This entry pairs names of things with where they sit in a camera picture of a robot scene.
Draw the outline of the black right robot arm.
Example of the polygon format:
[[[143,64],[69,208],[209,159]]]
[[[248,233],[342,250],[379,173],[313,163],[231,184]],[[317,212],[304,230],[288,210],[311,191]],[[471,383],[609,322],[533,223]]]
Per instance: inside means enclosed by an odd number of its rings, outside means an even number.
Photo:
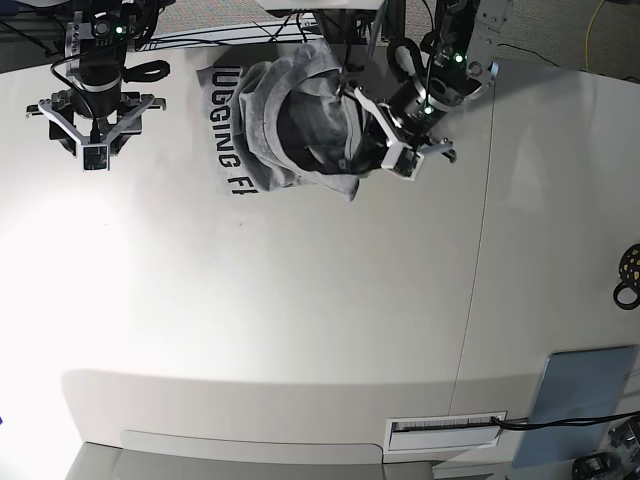
[[[149,44],[170,1],[74,1],[62,58],[50,73],[67,86],[26,108],[49,122],[49,138],[82,161],[85,171],[110,168],[113,156],[142,133],[142,116],[166,100],[127,92],[128,83],[155,83],[170,74],[156,60],[128,68],[126,57]]]

